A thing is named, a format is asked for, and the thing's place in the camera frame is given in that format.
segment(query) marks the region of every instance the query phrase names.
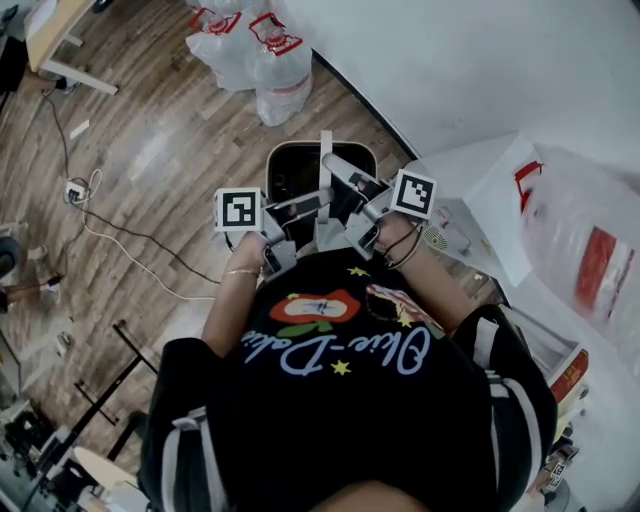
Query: wooden floor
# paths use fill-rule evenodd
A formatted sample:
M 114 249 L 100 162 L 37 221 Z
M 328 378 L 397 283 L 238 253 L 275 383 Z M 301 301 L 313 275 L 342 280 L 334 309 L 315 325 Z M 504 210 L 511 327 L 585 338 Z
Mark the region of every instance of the wooden floor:
M 210 70 L 194 59 L 184 39 L 190 13 L 177 0 L 114 2 L 102 15 L 87 14 L 74 30 L 78 49 L 63 46 L 62 60 L 88 65 L 121 89 L 108 96 L 80 86 L 72 95 L 52 94 L 68 134 L 86 119 L 90 128 L 69 144 L 71 177 L 89 179 L 101 168 L 104 182 L 91 209 L 119 225 L 151 234 L 200 272 L 216 278 L 229 256 L 213 236 L 213 197 L 222 186 L 261 186 L 267 155 L 286 140 L 318 139 L 321 129 L 337 140 L 366 144 L 382 176 L 408 157 L 349 91 L 314 64 L 314 90 L 304 110 L 277 128 L 261 124 L 251 93 L 215 87 Z M 137 343 L 154 361 L 171 338 L 197 335 L 206 301 L 182 301 L 166 293 L 115 244 L 82 232 L 78 210 L 62 202 L 64 153 L 50 106 L 37 91 L 22 88 L 0 118 L 0 221 L 22 220 L 29 230 L 22 243 L 47 244 L 51 273 L 68 272 L 59 304 L 33 300 L 0 317 L 0 329 L 20 350 L 30 340 L 71 318 L 76 345 L 64 364 L 36 381 L 32 400 L 57 424 L 72 426 L 89 407 L 75 389 L 83 381 L 92 396 L 103 391 L 132 359 L 111 325 L 126 320 Z M 212 295 L 215 285 L 191 274 L 152 242 L 116 232 L 90 220 L 93 229 L 116 236 L 162 280 L 183 295 Z M 68 250 L 66 269 L 65 247 Z M 474 300 L 493 300 L 493 284 L 454 262 L 445 262 Z M 33 277 L 25 268 L 23 278 Z M 25 373 L 38 365 L 28 361 Z M 82 443 L 106 453 L 131 411 L 146 410 L 154 375 L 141 366 L 108 402 L 113 427 L 98 415 Z M 137 465 L 133 440 L 118 462 Z

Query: black t-shirt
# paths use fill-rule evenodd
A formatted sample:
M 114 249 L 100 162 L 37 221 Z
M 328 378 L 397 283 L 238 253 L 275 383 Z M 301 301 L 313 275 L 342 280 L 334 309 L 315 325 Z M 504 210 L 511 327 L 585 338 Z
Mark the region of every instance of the black t-shirt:
M 258 291 L 247 332 L 225 359 L 200 340 L 166 346 L 142 487 L 160 507 L 171 421 L 206 404 L 221 477 L 240 512 L 309 510 L 368 480 L 433 512 L 495 510 L 491 396 L 469 347 L 444 337 L 401 275 L 380 262 L 352 250 L 304 258 Z M 539 419 L 548 450 L 553 398 L 522 347 L 514 350 L 511 366 L 527 367 L 550 411 Z M 201 465 L 187 464 L 182 478 Z M 206 503 L 193 492 L 186 506 Z

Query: white wall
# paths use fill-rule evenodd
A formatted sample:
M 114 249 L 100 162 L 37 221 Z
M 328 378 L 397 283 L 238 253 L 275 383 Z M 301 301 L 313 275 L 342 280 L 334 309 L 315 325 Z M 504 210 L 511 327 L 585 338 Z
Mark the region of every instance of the white wall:
M 273 0 L 425 154 L 521 130 L 640 171 L 628 0 Z
M 424 155 L 520 130 L 626 174 L 640 190 L 640 14 L 629 0 L 272 0 L 278 16 Z M 529 279 L 512 303 L 591 354 L 589 510 L 640 482 L 640 392 L 613 347 Z

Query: white box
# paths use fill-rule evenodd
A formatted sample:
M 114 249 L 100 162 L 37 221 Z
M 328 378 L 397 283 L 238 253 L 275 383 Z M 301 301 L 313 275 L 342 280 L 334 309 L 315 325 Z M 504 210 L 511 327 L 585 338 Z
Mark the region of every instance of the white box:
M 405 168 L 438 181 L 427 243 L 462 263 L 517 286 L 531 272 L 520 238 L 521 192 L 515 174 L 540 162 L 513 133 L 427 155 Z

